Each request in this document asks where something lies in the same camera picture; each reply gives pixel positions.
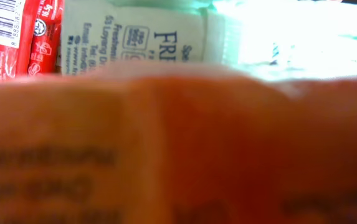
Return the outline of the small orange snack box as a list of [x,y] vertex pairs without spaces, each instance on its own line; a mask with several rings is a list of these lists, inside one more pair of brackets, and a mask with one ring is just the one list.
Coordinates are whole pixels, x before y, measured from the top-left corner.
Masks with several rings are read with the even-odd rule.
[[357,72],[0,83],[0,223],[357,223]]

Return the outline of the orange spaghetti packet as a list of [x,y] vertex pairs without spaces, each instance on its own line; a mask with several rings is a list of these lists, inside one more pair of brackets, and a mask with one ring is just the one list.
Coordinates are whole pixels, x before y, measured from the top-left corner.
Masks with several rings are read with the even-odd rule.
[[0,82],[58,72],[64,0],[0,0]]

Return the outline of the teal wet wipes pack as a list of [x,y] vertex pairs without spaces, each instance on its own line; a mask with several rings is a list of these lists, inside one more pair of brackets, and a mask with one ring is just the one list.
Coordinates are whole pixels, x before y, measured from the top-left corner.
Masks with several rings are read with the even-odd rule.
[[69,0],[62,73],[120,60],[208,63],[265,80],[357,75],[357,4]]

